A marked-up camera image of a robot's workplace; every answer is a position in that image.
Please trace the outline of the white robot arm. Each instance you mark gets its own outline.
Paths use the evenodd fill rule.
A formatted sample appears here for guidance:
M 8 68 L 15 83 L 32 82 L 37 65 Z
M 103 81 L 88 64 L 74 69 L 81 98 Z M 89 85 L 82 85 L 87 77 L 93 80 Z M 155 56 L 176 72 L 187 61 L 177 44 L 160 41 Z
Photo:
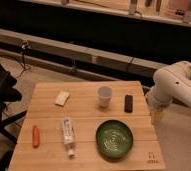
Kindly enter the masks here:
M 174 99 L 191 108 L 191 63 L 176 62 L 158 69 L 153 75 L 154 85 L 145 98 L 151 114 L 151 123 L 158 123 L 163 117 L 163 110 Z

